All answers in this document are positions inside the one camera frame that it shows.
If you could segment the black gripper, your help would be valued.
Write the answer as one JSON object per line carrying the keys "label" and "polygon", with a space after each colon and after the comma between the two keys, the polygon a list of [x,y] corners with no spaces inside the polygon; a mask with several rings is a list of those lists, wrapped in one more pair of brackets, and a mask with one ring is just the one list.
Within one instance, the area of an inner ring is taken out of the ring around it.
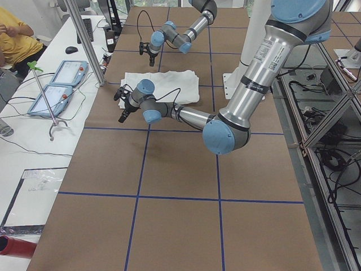
{"label": "black gripper", "polygon": [[155,56],[158,56],[158,53],[160,51],[159,46],[149,45],[148,47],[148,53],[149,53],[149,66],[153,67],[155,65]]}
{"label": "black gripper", "polygon": [[131,95],[125,98],[124,106],[125,110],[122,112],[120,118],[118,119],[119,123],[124,123],[131,113],[136,112],[140,108],[139,103],[135,101]]}

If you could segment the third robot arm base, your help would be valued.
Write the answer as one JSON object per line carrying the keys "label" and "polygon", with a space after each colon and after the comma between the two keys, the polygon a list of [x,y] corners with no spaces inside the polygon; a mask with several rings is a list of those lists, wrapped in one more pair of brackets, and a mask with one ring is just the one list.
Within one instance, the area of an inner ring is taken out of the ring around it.
{"label": "third robot arm base", "polygon": [[345,68],[360,68],[360,40],[352,49],[334,49],[337,55],[336,62]]}

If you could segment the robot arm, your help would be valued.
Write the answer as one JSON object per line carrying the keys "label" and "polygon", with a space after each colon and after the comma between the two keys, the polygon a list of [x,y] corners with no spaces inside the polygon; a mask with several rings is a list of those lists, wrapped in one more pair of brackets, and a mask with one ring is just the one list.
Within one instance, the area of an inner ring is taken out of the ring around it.
{"label": "robot arm", "polygon": [[155,57],[157,57],[165,42],[169,41],[176,49],[186,54],[199,34],[207,26],[214,23],[218,10],[214,0],[189,1],[189,3],[200,12],[200,16],[186,31],[178,33],[176,25],[168,20],[160,29],[152,33],[150,42],[144,47],[145,52],[149,55],[149,65],[151,67],[155,65]]}
{"label": "robot arm", "polygon": [[151,80],[141,80],[132,91],[121,87],[115,100],[124,102],[119,121],[142,110],[146,123],[164,117],[202,131],[205,146],[217,155],[245,146],[250,139],[250,117],[272,82],[299,45],[327,40],[331,32],[332,1],[255,1],[248,34],[262,33],[255,39],[257,50],[246,70],[234,71],[235,91],[226,107],[211,115],[176,102],[162,102],[154,96]]}

